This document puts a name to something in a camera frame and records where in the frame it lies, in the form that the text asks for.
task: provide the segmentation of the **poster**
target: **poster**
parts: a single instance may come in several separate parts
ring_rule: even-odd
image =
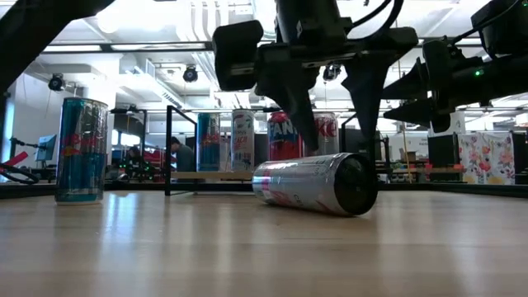
[[[479,185],[514,185],[512,135],[459,135],[460,164],[464,166],[463,181]]]

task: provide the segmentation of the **aluminum can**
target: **aluminum can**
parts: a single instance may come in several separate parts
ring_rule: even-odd
[[[231,170],[252,172],[255,166],[255,115],[234,110],[231,122]]]
[[[267,135],[270,148],[270,161],[300,158],[302,156],[301,138],[285,112],[271,114],[267,122]]]
[[[198,171],[220,169],[220,114],[198,114],[196,154]]]
[[[330,215],[363,215],[378,195],[374,173],[358,154],[268,161],[253,174],[255,195],[271,205]]]
[[[60,121],[57,204],[102,200],[106,166],[108,105],[86,98],[64,98]]]
[[[310,150],[305,144],[304,156],[323,156],[327,154],[339,153],[339,133],[337,131],[337,117],[333,112],[316,112],[313,114],[315,125],[318,129],[319,149]]]

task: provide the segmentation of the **monitor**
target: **monitor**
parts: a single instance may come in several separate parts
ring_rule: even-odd
[[[39,138],[39,148],[36,151],[35,161],[51,161],[55,151],[57,135],[42,136]]]

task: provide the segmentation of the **can bottom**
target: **can bottom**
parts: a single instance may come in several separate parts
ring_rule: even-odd
[[[339,205],[350,215],[363,215],[378,197],[372,166],[361,155],[350,155],[337,168],[334,192]]]
[[[93,201],[93,202],[55,202],[56,205],[59,206],[77,206],[77,205],[99,205],[101,204],[101,201]]]
[[[102,200],[100,194],[60,194],[55,196],[55,202],[61,204],[99,203]]]

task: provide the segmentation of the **energy drink can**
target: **energy drink can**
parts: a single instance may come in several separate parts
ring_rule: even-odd
[[[198,114],[196,154],[198,171],[217,172],[220,169],[220,114]]]
[[[234,110],[231,122],[231,170],[253,171],[255,164],[255,115],[248,110]]]
[[[108,105],[64,98],[60,121],[57,204],[102,200],[106,166]]]
[[[363,215],[378,195],[366,158],[351,153],[265,162],[253,174],[264,202],[330,215]]]

